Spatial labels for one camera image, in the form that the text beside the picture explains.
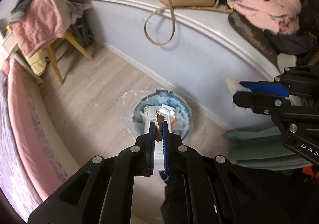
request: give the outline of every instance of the silver bolt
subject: silver bolt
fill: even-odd
[[[296,124],[291,124],[289,126],[289,130],[292,132],[292,133],[296,133],[297,132],[297,125]]]
[[[276,105],[276,106],[279,107],[281,104],[282,104],[281,100],[275,100],[275,105]]]
[[[136,153],[136,152],[138,152],[138,151],[140,151],[141,150],[141,148],[139,147],[139,146],[133,146],[133,147],[131,147],[131,151],[133,152],[133,153]]]
[[[215,158],[217,163],[225,163],[226,159],[223,156],[217,156]]]
[[[98,164],[98,163],[101,163],[102,160],[103,159],[100,156],[96,156],[96,157],[93,157],[92,162],[95,164]]]
[[[184,146],[184,145],[180,145],[180,146],[178,146],[178,151],[180,151],[180,152],[185,152],[186,150],[187,150],[187,147],[186,146]]]

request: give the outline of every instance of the trash can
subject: trash can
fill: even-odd
[[[143,128],[143,116],[144,108],[147,106],[161,106],[162,104],[168,105],[176,111],[176,127],[172,127],[172,132],[180,135],[184,140],[191,130],[191,109],[187,103],[179,96],[173,94],[173,91],[157,89],[155,93],[152,93],[144,97],[133,112],[133,125],[135,131],[140,135],[145,134]]]

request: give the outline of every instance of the plastic bag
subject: plastic bag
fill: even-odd
[[[166,113],[165,119],[169,119],[170,131],[182,139],[191,133],[191,109],[173,91],[160,88],[151,91],[130,90],[118,99],[117,111],[120,123],[133,139],[148,133],[149,122],[156,120],[156,111]],[[164,169],[162,142],[155,144],[154,168]]]

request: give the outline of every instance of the wooden chair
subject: wooden chair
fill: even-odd
[[[68,40],[68,42],[70,42],[79,52],[81,52],[88,60],[94,60],[94,58],[87,53],[87,51],[75,40],[75,38],[73,37],[73,35],[69,32],[66,31],[65,35],[63,36],[63,39]],[[53,45],[50,44],[47,47],[45,47],[45,50],[47,51],[47,54],[49,56],[49,59],[51,61],[52,67],[54,69],[54,72],[56,74],[56,76],[58,77],[58,80],[60,82],[60,84],[63,84],[63,78],[60,74],[59,68],[58,68],[58,64],[56,61],[56,56],[55,53],[53,51]]]

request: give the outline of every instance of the laminate floor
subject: laminate floor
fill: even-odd
[[[47,112],[65,146],[80,166],[95,155],[112,157],[134,144],[117,114],[117,99],[129,90],[152,90],[158,82],[103,46],[93,43],[87,60],[67,42],[56,51],[64,85],[58,83],[49,64],[39,89]],[[200,154],[227,155],[230,144],[224,130],[198,109],[192,108],[193,132],[184,142]],[[160,206],[165,184],[154,171],[152,177],[136,177],[132,213],[151,224],[163,223]]]

